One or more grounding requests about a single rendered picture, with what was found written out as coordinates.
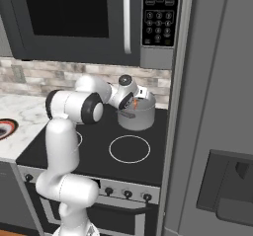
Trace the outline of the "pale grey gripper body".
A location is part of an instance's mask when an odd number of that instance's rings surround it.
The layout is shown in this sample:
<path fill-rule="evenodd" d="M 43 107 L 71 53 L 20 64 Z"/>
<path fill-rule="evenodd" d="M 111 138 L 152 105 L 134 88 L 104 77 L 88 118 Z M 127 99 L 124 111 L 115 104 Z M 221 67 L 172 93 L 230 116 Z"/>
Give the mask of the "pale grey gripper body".
<path fill-rule="evenodd" d="M 132 108 L 135 111 L 142 111 L 146 109 L 146 100 L 143 98 L 134 98 L 132 100 Z"/>

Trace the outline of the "grey metal pot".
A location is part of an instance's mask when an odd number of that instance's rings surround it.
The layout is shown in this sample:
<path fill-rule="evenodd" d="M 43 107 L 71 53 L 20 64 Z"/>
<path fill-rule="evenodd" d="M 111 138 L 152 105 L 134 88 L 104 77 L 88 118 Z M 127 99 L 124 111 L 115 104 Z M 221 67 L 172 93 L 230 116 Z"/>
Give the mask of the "grey metal pot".
<path fill-rule="evenodd" d="M 146 130 L 154 124 L 156 100 L 152 93 L 148 92 L 146 100 L 146 109 L 135 111 L 131 104 L 124 110 L 118 111 L 118 123 L 125 129 L 133 131 Z"/>

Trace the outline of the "dark grey microwave oven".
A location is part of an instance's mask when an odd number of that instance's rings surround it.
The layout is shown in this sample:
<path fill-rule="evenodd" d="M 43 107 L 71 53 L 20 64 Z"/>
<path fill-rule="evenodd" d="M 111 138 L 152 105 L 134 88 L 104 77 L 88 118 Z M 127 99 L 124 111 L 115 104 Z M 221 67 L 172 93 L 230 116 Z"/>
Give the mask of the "dark grey microwave oven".
<path fill-rule="evenodd" d="M 142 68 L 169 69 L 178 33 L 180 0 L 142 0 L 140 64 Z"/>

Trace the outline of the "black and silver stove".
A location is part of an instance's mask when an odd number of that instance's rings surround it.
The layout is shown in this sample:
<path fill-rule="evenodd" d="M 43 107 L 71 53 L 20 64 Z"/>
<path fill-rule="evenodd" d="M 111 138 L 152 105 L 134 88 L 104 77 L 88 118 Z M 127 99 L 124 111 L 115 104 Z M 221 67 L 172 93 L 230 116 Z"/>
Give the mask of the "black and silver stove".
<path fill-rule="evenodd" d="M 142 185 L 161 190 L 165 156 L 167 112 L 155 111 L 147 130 L 131 131 L 118 124 L 116 110 L 106 105 L 95 124 L 76 126 L 80 163 L 75 173 L 99 185 Z"/>

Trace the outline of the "grey fridge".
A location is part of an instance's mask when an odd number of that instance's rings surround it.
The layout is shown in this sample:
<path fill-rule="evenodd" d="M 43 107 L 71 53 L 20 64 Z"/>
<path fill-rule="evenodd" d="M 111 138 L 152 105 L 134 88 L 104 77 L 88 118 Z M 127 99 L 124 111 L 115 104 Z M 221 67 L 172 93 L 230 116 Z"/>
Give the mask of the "grey fridge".
<path fill-rule="evenodd" d="M 174 69 L 162 236 L 253 236 L 196 208 L 210 150 L 253 155 L 253 0 L 193 0 Z"/>

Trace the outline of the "dark microwave door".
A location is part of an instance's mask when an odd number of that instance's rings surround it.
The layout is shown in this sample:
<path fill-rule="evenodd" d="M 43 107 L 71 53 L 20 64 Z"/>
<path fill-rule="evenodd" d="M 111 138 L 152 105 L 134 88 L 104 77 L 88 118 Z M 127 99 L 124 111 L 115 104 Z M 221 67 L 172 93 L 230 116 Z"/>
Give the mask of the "dark microwave door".
<path fill-rule="evenodd" d="M 130 0 L 130 49 L 123 0 L 0 0 L 12 54 L 50 60 L 137 66 L 142 0 Z"/>

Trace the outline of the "dark oven door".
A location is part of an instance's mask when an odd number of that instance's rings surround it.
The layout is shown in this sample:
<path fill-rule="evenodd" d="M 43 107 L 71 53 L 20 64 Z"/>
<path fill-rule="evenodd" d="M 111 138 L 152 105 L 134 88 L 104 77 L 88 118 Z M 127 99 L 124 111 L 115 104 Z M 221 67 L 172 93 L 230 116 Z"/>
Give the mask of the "dark oven door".
<path fill-rule="evenodd" d="M 32 204 L 36 210 L 37 216 L 44 233 L 53 234 L 60 225 L 59 212 L 54 214 L 50 208 L 43 207 L 41 196 L 36 192 L 34 182 L 25 183 Z M 110 196 L 105 193 L 105 188 L 110 187 L 114 191 Z M 126 199 L 124 191 L 132 192 L 132 197 Z M 103 184 L 100 189 L 100 196 L 109 199 L 119 198 L 134 202 L 141 202 L 147 206 L 146 212 L 134 213 L 120 211 L 111 208 L 88 207 L 87 214 L 90 220 L 98 228 L 101 236 L 156 236 L 158 200 L 160 190 L 157 187 L 148 187 L 142 185 L 117 185 L 111 186 Z M 143 194 L 151 194 L 152 199 L 146 202 Z"/>

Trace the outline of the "dark grey fridge dispenser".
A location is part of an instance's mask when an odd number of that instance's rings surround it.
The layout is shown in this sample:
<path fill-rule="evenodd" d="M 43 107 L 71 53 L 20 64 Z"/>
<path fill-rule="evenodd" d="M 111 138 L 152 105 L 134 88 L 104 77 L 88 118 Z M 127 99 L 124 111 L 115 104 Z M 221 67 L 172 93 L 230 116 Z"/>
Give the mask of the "dark grey fridge dispenser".
<path fill-rule="evenodd" d="M 211 149 L 196 208 L 253 227 L 253 155 Z"/>

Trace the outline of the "grey base cupboard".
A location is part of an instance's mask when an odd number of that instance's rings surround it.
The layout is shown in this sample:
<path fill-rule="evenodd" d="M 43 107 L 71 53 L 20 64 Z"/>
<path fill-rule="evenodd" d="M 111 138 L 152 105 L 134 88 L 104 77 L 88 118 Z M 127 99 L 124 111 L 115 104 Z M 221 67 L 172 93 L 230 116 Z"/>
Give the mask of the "grey base cupboard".
<path fill-rule="evenodd" d="M 18 170 L 0 161 L 0 229 L 27 236 L 44 236 Z"/>

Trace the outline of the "grey wall socket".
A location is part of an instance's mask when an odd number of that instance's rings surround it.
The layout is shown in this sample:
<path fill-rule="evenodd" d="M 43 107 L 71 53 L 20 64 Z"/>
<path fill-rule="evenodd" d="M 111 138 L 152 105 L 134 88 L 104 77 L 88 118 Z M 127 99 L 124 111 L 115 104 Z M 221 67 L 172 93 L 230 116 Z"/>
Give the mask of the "grey wall socket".
<path fill-rule="evenodd" d="M 15 81 L 17 83 L 25 83 L 26 82 L 23 68 L 20 65 L 13 65 L 12 71 L 13 71 L 13 74 L 15 77 Z"/>

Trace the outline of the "grey wall cupboard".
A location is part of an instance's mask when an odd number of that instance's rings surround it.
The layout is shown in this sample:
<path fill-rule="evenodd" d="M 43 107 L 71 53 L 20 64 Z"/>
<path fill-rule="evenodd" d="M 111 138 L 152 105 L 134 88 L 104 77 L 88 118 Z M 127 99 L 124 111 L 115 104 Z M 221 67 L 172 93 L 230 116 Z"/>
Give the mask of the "grey wall cupboard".
<path fill-rule="evenodd" d="M 9 45 L 7 34 L 0 16 L 0 57 L 12 57 L 12 50 Z"/>

